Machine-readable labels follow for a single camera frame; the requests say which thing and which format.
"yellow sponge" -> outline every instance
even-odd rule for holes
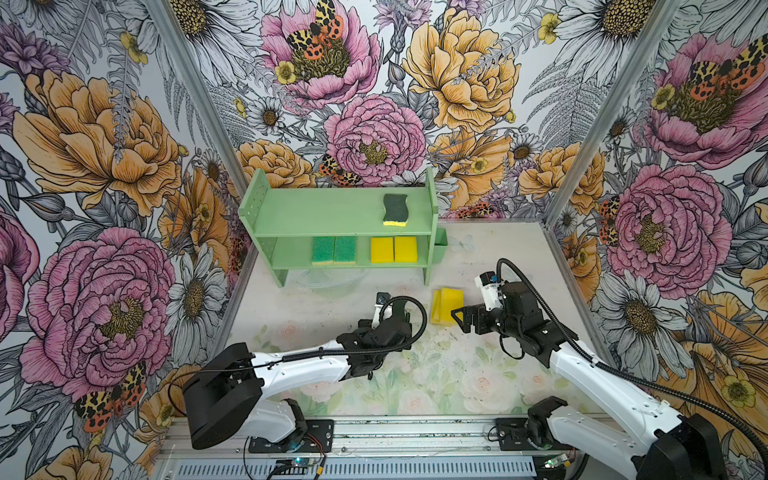
[[[395,237],[395,261],[397,263],[416,263],[419,253],[416,251],[416,237]]]
[[[464,292],[454,288],[442,288],[437,297],[437,302],[434,302],[435,297],[433,297],[432,318],[429,321],[443,326],[456,325],[456,321],[451,316],[451,310],[464,306]],[[437,318],[435,318],[435,304],[438,306]],[[460,320],[464,319],[461,313],[457,313],[456,316]]]
[[[371,237],[371,263],[393,263],[395,243],[392,237]]]

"white daisy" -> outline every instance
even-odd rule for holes
[[[261,0],[261,9],[266,14],[278,12],[283,7],[285,13],[293,16],[297,5],[302,12],[310,13],[312,0]]]
[[[673,331],[684,330],[688,322],[679,314],[658,306],[659,289],[647,285],[645,279],[606,273],[595,293],[597,314],[606,340],[617,343],[617,354],[624,368],[636,376],[655,382],[661,374],[658,353],[675,375],[684,379],[694,361],[672,337]]]
[[[566,0],[554,29],[567,40],[556,63],[570,62],[566,75],[584,70],[584,79],[597,75],[598,86],[611,83],[629,56],[656,0]]]
[[[72,0],[5,0],[11,13],[23,18],[28,27],[46,33],[70,32],[82,16]]]
[[[226,299],[227,276],[218,265],[211,268],[214,251],[204,243],[192,265],[189,253],[181,257],[181,283],[168,292],[168,324],[165,334],[173,332],[174,365],[205,363],[207,350],[215,343],[219,311]]]
[[[283,106],[279,98],[259,98],[248,105],[247,120],[251,127],[262,134],[277,134],[285,128]]]
[[[605,134],[605,141],[614,144],[619,143],[622,138],[627,136],[627,132],[636,119],[637,115],[634,111],[625,105],[621,109],[619,116],[614,120],[614,123],[608,128],[608,132]]]
[[[157,51],[163,76],[170,74],[166,52],[146,2],[117,0],[118,11],[126,18],[128,31],[138,39],[139,50]],[[249,53],[260,44],[257,3],[250,0],[170,0],[181,30],[197,56],[203,76],[211,84],[245,79],[243,63],[253,63]]]
[[[761,0],[705,0],[701,13],[708,15],[701,24],[701,33],[717,32],[717,43],[731,35],[731,45],[757,40],[768,33],[768,2]]]
[[[558,215],[554,232],[559,238],[569,237],[576,231],[576,225],[578,225],[578,212],[570,204],[566,204]]]
[[[533,160],[533,157],[544,150],[544,142],[534,134],[522,134],[515,137],[509,146],[509,157],[515,159],[515,163]]]

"pink peony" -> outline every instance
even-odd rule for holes
[[[320,78],[301,78],[284,85],[293,97],[294,103],[286,103],[289,110],[316,110],[328,104],[342,104],[357,94],[366,93],[376,84],[379,74],[381,48],[377,35],[368,36],[366,27],[361,26],[357,11],[352,8],[347,14],[338,0],[334,2],[336,15],[343,20],[342,46],[349,53],[349,66],[343,76],[325,74]],[[309,13],[296,11],[288,16],[284,10],[280,16],[265,15],[261,21],[262,49],[267,55],[262,57],[264,66],[274,69],[280,62],[293,61],[293,49],[286,37],[295,31],[308,30],[315,21],[315,6]]]
[[[646,140],[655,151],[710,170],[730,164],[768,134],[768,74],[740,91],[730,86],[715,91],[705,101],[690,96],[693,63],[722,65],[748,45],[732,47],[731,38],[718,44],[715,37],[694,35],[667,64],[668,71],[657,75],[657,93],[645,126]]]
[[[24,284],[40,263],[38,246],[24,227],[0,208],[0,342],[24,305]]]
[[[357,97],[325,123],[328,154],[343,170],[375,187],[424,163],[422,122],[410,108],[381,95]]]
[[[731,227],[715,180],[692,165],[641,168],[619,197],[616,247],[608,261],[616,274],[629,270],[678,299],[696,293],[724,262]]]
[[[22,378],[76,400],[117,385],[141,361],[154,373],[170,351],[163,329],[174,280],[165,252],[128,228],[54,253],[29,290],[36,336],[24,345]]]

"black cable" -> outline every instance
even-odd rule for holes
[[[608,365],[607,363],[603,362],[593,362],[593,357],[589,353],[587,353],[586,350],[582,349],[581,346],[576,343],[576,340],[573,339],[573,337],[568,333],[568,331],[565,329],[564,325],[560,323],[560,320],[558,320],[557,316],[554,314],[551,308],[549,308],[549,305],[545,302],[544,298],[542,298],[541,294],[536,290],[536,288],[533,286],[531,281],[525,276],[525,274],[512,262],[505,258],[498,259],[498,262],[496,263],[496,279],[498,282],[502,281],[502,265],[506,265],[509,268],[512,269],[513,272],[517,276],[520,277],[520,280],[525,284],[527,288],[530,289],[530,291],[534,294],[536,297],[536,300],[541,305],[541,308],[544,309],[544,311],[549,316],[549,319],[554,322],[554,324],[560,329],[560,332],[563,334],[563,337],[565,337],[566,341],[568,342],[568,345],[571,346],[573,350],[575,350],[579,355],[584,357],[585,360],[587,360],[589,363],[592,363],[594,366],[598,367],[601,370],[604,370],[605,372],[610,373],[611,375],[617,376],[620,379],[627,380],[628,382],[632,382],[635,385],[644,386],[648,389],[656,390],[657,392],[661,392],[665,395],[677,397],[678,399],[681,399],[685,402],[689,402],[695,406],[698,406],[702,409],[705,409],[709,412],[712,412],[713,414],[721,417],[726,422],[730,423],[736,429],[741,432],[745,437],[747,437],[750,442],[752,442],[752,445],[754,445],[757,452],[760,454],[760,458],[763,460],[764,465],[768,465],[768,447],[763,443],[760,438],[755,434],[755,432],[752,431],[752,429],[739,420],[738,418],[734,417],[730,413],[708,403],[701,399],[698,399],[694,396],[690,396],[686,393],[679,392],[675,389],[671,389],[666,386],[658,385],[655,382],[650,382],[645,379],[637,378],[634,375],[630,375],[625,372],[621,372],[614,367]],[[768,468],[766,469],[763,478],[765,480],[768,480]]]
[[[498,344],[502,348],[502,352],[506,353],[507,355],[509,355],[510,357],[512,357],[515,360],[522,360],[525,357],[525,352],[520,353],[520,356],[514,356],[510,352],[508,352],[507,349],[504,348],[504,336],[503,335],[499,335],[498,336]]]
[[[405,300],[407,302],[414,303],[418,308],[419,312],[422,314],[422,325],[419,327],[419,331],[416,332],[416,334],[411,337],[410,340],[403,342],[399,345],[395,346],[383,346],[375,349],[360,349],[360,350],[345,350],[345,349],[329,349],[329,350],[313,350],[312,352],[304,352],[304,353],[294,353],[293,355],[286,355],[283,357],[284,362],[295,362],[297,360],[304,360],[304,359],[312,359],[316,356],[334,356],[334,355],[381,355],[382,353],[390,353],[390,352],[397,352],[399,350],[403,350],[411,346],[416,340],[418,340],[422,334],[424,333],[424,330],[427,328],[427,312],[424,309],[424,306],[421,302],[419,302],[417,299],[413,298],[412,296],[394,296],[391,299],[389,299],[389,302],[385,303],[382,306],[381,311],[379,311],[379,322],[384,321],[384,312],[386,311],[387,307],[392,305],[394,302],[398,300]]]
[[[568,480],[580,479],[581,474],[584,473],[584,470],[587,468],[587,462],[589,462],[589,455],[585,453],[584,456],[581,457],[581,461],[578,463],[578,467],[576,467],[574,474]]]

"stack of yellow sponges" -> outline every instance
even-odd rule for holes
[[[454,288],[441,288],[432,294],[432,315],[429,318],[435,325],[454,326],[456,321],[451,316],[451,311],[464,306],[464,292]],[[463,321],[461,313],[456,316]]]

